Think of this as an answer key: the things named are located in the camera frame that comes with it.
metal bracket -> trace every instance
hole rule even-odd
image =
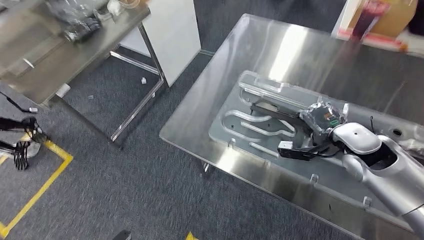
[[[312,185],[315,185],[315,184],[317,184],[318,183],[318,180],[320,179],[320,176],[318,176],[318,175],[316,175],[316,174],[312,174],[311,176],[310,176],[310,180],[309,180],[309,182],[312,184]]]
[[[373,203],[373,199],[371,197],[368,197],[368,196],[363,197],[362,204],[364,205],[364,207],[371,208],[372,203]]]
[[[231,139],[228,141],[228,147],[229,147],[229,148],[233,148],[233,147],[234,147],[234,144],[236,144],[236,140],[235,140],[234,138],[231,138]]]

metal table leg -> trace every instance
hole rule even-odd
[[[102,130],[100,130],[96,125],[94,125],[91,121],[89,121],[85,116],[83,116],[80,112],[78,112],[75,108],[73,108],[69,103],[67,103],[63,98],[58,95],[54,95],[51,98],[51,101],[55,102],[62,106],[66,111],[68,111],[72,116],[77,118],[79,121],[84,123],[90,130],[92,130],[95,134],[97,134],[102,139],[106,140],[108,143],[112,144],[117,148],[121,148],[121,146],[115,142],[113,142],[109,136],[107,136]]]
[[[143,24],[140,24],[138,26],[138,30],[140,31],[141,36],[143,37],[143,40],[146,44],[147,50],[150,53],[150,57],[153,60],[154,66],[156,67],[160,78],[163,80],[163,82],[168,86],[167,78],[165,77],[164,71],[162,70],[161,65],[159,64],[158,57],[156,56],[155,50],[153,50],[152,43],[150,42],[149,36],[147,36],[147,32]]]
[[[139,67],[141,69],[144,69],[146,71],[149,71],[153,74],[159,75],[160,79],[159,81],[154,85],[154,87],[148,92],[148,94],[141,100],[141,102],[135,107],[135,109],[131,112],[131,114],[122,122],[122,124],[118,127],[118,129],[112,134],[111,137],[108,137],[104,132],[102,132],[98,127],[96,127],[92,122],[90,122],[87,118],[85,118],[81,113],[79,113],[77,110],[75,110],[71,105],[69,105],[67,102],[65,102],[61,97],[55,95],[52,98],[52,101],[57,102],[62,107],[64,107],[68,112],[70,112],[74,117],[76,117],[78,120],[83,122],[88,128],[90,128],[92,131],[94,131],[97,135],[99,135],[101,138],[106,139],[109,143],[113,144],[114,146],[117,146],[121,148],[118,144],[115,144],[116,139],[118,136],[124,131],[124,129],[131,123],[131,121],[136,117],[136,115],[143,109],[143,107],[149,102],[150,99],[154,98],[156,95],[156,92],[160,89],[162,85],[165,85],[168,87],[167,79],[165,77],[165,74],[162,70],[161,65],[159,64],[158,57],[155,54],[155,51],[153,50],[152,43],[150,42],[149,37],[147,36],[146,29],[144,28],[143,24],[140,24],[138,27],[138,30],[141,33],[141,36],[143,37],[143,40],[147,46],[148,52],[150,53],[150,57],[153,60],[153,63],[156,68],[149,66],[148,64],[145,64],[143,62],[137,61],[135,59],[132,59],[130,57],[127,57],[123,54],[111,51],[110,55],[112,57],[118,58],[120,60],[123,60],[127,63],[130,63],[136,67]]]
[[[130,57],[127,57],[125,55],[122,55],[120,53],[111,51],[110,55],[113,57],[116,57],[120,60],[123,60],[127,63],[130,63],[136,67],[139,67],[141,69],[144,69],[146,71],[149,71],[151,73],[157,74],[160,77],[160,80],[154,85],[154,87],[148,92],[148,94],[141,100],[141,102],[135,107],[135,109],[131,112],[131,114],[121,123],[121,125],[118,127],[118,129],[112,134],[110,139],[112,142],[116,141],[116,139],[119,137],[119,135],[124,131],[124,129],[131,123],[131,121],[136,117],[136,115],[143,109],[143,107],[147,104],[147,102],[153,98],[156,94],[156,91],[159,90],[159,88],[162,85],[168,86],[167,79],[165,77],[164,72],[162,71],[162,67],[159,64],[158,57],[156,56],[155,51],[153,50],[152,43],[150,42],[150,39],[146,33],[146,29],[143,26],[143,24],[140,24],[138,27],[138,30],[140,31],[141,36],[143,37],[143,40],[147,46],[148,52],[150,53],[150,57],[153,60],[153,63],[156,68],[149,66],[143,62],[137,61],[135,59],[132,59]]]

curved groove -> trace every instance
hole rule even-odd
[[[271,116],[252,116],[252,115],[249,115],[249,114],[244,113],[244,112],[239,111],[239,110],[227,111],[224,114],[224,117],[228,117],[228,116],[236,116],[238,118],[247,120],[247,121],[252,122],[252,123],[260,123],[260,122],[265,122],[265,121],[272,119]]]
[[[293,137],[296,135],[296,133],[295,133],[295,132],[288,132],[288,131],[286,131],[286,130],[265,131],[265,130],[263,130],[262,128],[259,128],[259,127],[257,127],[257,126],[253,126],[253,125],[251,125],[251,124],[249,124],[249,123],[247,123],[247,122],[244,122],[244,121],[242,121],[242,122],[241,122],[241,125],[242,125],[243,127],[247,128],[247,129],[250,129],[250,130],[252,130],[252,131],[255,131],[255,132],[257,132],[257,133],[260,133],[260,134],[263,134],[263,135],[265,135],[265,136],[269,136],[269,137],[270,137],[270,136],[277,136],[277,135],[282,134],[282,135],[285,135],[285,136],[287,136],[287,137],[293,138]]]

red object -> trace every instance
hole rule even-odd
[[[359,19],[353,28],[351,40],[362,41],[365,35],[390,8],[390,4],[380,0],[367,0],[362,7]]]

white cabinet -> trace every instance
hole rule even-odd
[[[195,6],[193,0],[150,0],[148,6],[143,25],[171,86],[201,49]],[[150,56],[137,28],[120,45]]]

